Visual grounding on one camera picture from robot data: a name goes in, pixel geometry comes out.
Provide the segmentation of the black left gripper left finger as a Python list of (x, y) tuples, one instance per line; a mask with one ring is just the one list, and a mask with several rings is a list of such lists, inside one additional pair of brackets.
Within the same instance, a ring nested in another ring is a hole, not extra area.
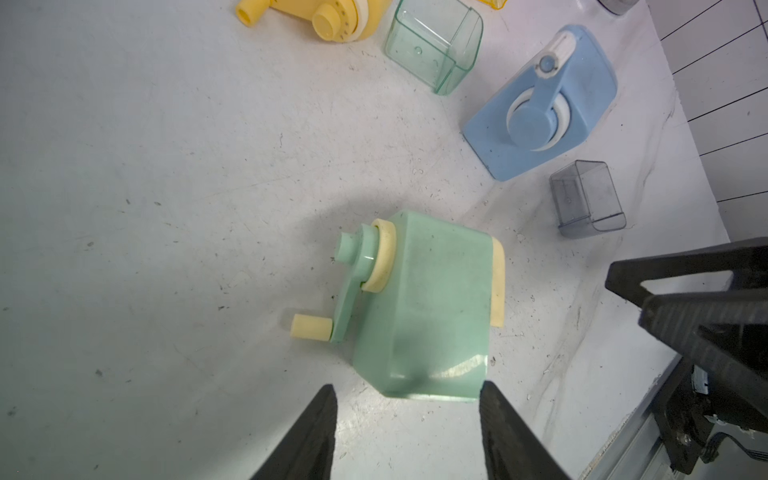
[(323, 385), (251, 480), (331, 478), (338, 404)]

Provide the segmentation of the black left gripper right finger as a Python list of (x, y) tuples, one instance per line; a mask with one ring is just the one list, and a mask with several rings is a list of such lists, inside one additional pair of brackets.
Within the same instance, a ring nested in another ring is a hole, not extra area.
[(569, 479), (493, 382), (483, 383), (479, 401), (489, 479)]

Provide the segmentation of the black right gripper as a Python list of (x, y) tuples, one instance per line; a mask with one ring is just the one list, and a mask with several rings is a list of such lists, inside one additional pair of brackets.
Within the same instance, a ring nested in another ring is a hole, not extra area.
[(767, 238), (613, 262), (605, 288), (641, 307), (639, 325), (682, 357), (651, 402), (672, 471), (711, 463), (727, 433), (767, 432), (767, 290), (651, 295), (644, 281), (767, 272)]

